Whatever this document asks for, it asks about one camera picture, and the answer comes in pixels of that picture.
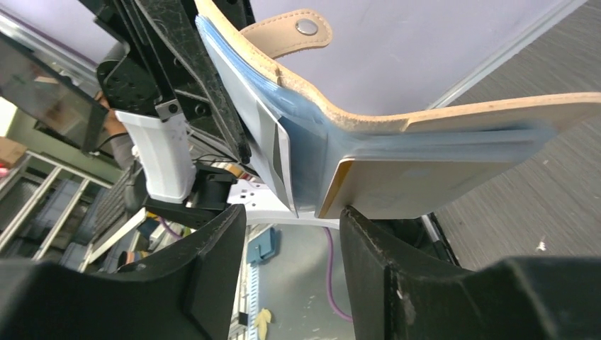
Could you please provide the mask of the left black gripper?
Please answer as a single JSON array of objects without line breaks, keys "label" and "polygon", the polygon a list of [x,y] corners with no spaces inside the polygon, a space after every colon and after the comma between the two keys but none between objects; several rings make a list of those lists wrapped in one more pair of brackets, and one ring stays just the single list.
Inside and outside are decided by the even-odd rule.
[{"label": "left black gripper", "polygon": [[[238,30],[255,23],[250,0],[214,0]],[[98,81],[114,108],[185,117],[242,164],[252,155],[240,117],[194,24],[193,1],[83,1],[124,53],[107,56]]]}]

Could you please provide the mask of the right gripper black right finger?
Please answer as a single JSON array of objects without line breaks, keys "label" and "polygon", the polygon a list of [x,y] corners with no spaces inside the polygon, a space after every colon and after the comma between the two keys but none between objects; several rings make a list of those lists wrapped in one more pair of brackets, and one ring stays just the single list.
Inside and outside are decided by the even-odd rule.
[{"label": "right gripper black right finger", "polygon": [[436,259],[353,207],[339,235],[357,339],[599,339],[600,259]]}]

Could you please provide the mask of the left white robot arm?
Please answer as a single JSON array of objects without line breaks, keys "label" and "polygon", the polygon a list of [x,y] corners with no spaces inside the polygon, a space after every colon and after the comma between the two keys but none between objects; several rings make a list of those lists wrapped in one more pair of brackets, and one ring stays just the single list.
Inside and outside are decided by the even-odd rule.
[{"label": "left white robot arm", "polygon": [[85,6],[125,51],[102,61],[96,76],[140,153],[146,210],[177,222],[208,221],[226,203],[184,205],[189,196],[207,192],[209,174],[188,149],[188,121],[207,119],[204,130],[217,129],[222,155],[235,162],[248,164],[261,153],[196,30],[195,4],[86,1]]}]

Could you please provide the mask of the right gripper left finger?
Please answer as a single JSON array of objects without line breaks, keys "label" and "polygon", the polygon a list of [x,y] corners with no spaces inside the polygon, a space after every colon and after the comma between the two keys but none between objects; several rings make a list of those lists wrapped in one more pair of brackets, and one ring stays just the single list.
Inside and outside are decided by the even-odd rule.
[{"label": "right gripper left finger", "polygon": [[232,205],[117,273],[3,260],[1,338],[226,339],[245,230],[245,207]]}]

